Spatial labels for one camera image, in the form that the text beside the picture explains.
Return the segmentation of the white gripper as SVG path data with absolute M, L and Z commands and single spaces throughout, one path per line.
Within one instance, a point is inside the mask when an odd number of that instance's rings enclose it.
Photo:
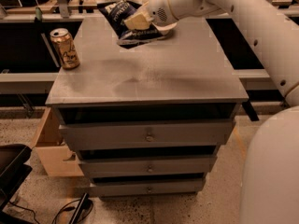
M 149 0 L 124 20 L 129 30 L 147 30 L 151 23 L 167 26 L 187 17 L 202 17 L 219 8 L 207 0 Z

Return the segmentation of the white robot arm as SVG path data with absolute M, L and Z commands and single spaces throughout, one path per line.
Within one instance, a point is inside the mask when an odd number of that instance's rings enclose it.
M 299 224 L 298 25 L 266 0 L 149 0 L 125 25 L 145 30 L 226 12 L 290 106 L 252 137 L 243 170 L 239 224 Z

